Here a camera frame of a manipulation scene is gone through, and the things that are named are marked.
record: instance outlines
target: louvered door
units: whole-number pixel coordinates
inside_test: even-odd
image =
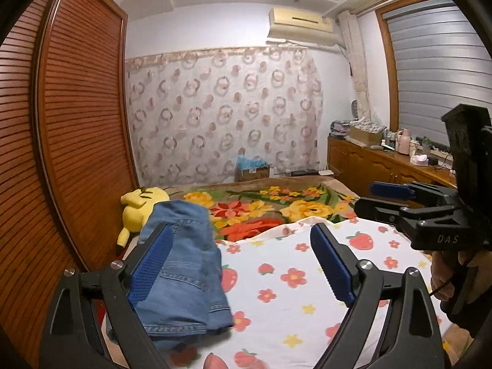
[[[0,46],[0,326],[33,367],[58,278],[75,266],[50,210],[30,125],[36,42],[50,2],[34,0]]]
[[[58,0],[41,46],[38,128],[67,233],[91,269],[116,257],[120,197],[137,187],[127,138],[127,15],[112,0]]]

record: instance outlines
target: blue jeans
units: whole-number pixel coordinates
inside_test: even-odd
[[[173,248],[149,295],[136,304],[147,334],[166,351],[234,325],[222,290],[220,250],[208,210],[183,200],[157,203],[140,232],[145,242],[159,223],[172,227]]]

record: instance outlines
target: metal screw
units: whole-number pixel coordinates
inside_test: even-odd
[[[417,277],[420,272],[417,268],[408,268],[408,273],[410,273],[410,276]]]
[[[75,273],[75,269],[73,268],[67,268],[63,271],[63,275],[66,277],[70,277]]]
[[[123,265],[124,265],[123,261],[117,260],[117,261],[112,261],[110,267],[111,269],[117,270],[117,269],[121,269]]]
[[[372,262],[371,262],[371,261],[368,261],[368,260],[364,259],[364,260],[362,260],[362,261],[361,261],[360,266],[361,266],[361,268],[362,268],[362,269],[364,269],[365,271],[368,271],[368,270],[372,269],[372,267],[373,267],[374,265],[372,264]]]

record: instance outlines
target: yellow plush toy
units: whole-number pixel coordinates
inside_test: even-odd
[[[121,204],[126,207],[123,210],[123,230],[118,236],[118,246],[125,248],[130,232],[136,233],[142,230],[152,213],[154,204],[168,200],[168,194],[158,187],[142,187],[122,196]]]

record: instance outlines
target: window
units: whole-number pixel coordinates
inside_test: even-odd
[[[387,62],[394,56],[388,62],[390,79],[395,72],[390,88],[397,88],[390,92],[392,129],[449,145],[442,115],[460,103],[492,109],[492,59],[452,0],[392,9],[380,13],[382,23],[393,50],[388,54],[385,43]]]

